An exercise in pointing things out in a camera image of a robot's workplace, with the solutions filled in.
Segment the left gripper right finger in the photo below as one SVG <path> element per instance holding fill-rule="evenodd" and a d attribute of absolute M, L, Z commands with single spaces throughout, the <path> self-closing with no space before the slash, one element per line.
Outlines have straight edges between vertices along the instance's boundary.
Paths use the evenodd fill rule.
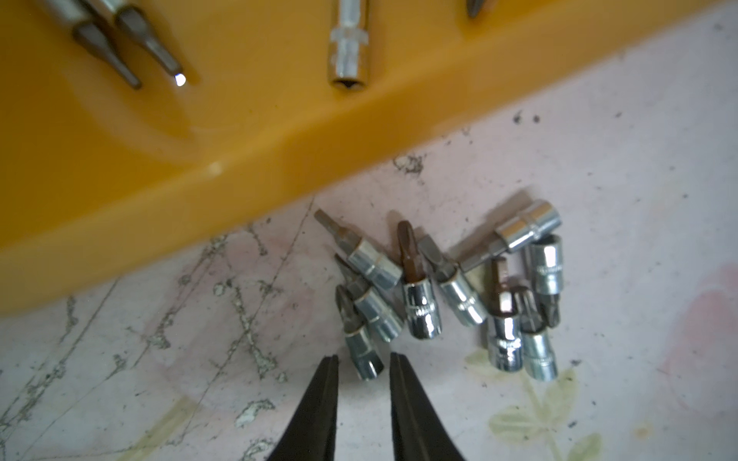
<path fill-rule="evenodd" d="M 463 461 L 406 355 L 390 355 L 394 459 Z"/>

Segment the yellow plastic storage box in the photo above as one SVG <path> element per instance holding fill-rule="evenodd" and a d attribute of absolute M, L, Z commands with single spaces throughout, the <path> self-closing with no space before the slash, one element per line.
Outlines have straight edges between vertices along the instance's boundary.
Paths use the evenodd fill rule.
<path fill-rule="evenodd" d="M 1 310 L 261 216 L 703 9 L 701 1 L 374 1 L 366 90 L 328 81 L 327 1 L 149 1 L 182 86 L 133 90 L 29 1 L 1 5 Z"/>

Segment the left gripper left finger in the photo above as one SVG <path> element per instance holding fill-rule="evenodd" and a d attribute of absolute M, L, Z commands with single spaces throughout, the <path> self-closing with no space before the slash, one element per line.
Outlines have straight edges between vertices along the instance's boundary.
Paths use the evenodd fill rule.
<path fill-rule="evenodd" d="M 268 461 L 333 461 L 339 384 L 337 355 L 324 357 Z"/>

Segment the pile of silver bits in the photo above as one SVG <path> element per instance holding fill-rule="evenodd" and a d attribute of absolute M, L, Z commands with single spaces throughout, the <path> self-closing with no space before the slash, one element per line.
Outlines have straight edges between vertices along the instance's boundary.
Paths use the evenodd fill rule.
<path fill-rule="evenodd" d="M 461 262 L 413 226 L 397 227 L 400 259 L 394 261 L 363 235 L 325 211 L 315 219 L 332 235 L 334 260 L 344 278 L 336 306 L 350 357 L 363 380 L 384 368 L 373 339 L 390 343 L 407 330 L 419 340 L 440 336 L 443 299 L 467 327 L 487 328 L 488 359 L 496 369 L 525 371 L 542 382 L 558 377 L 549 331 L 560 323 L 564 288 L 561 217 L 538 200 L 494 230 L 484 250 Z"/>

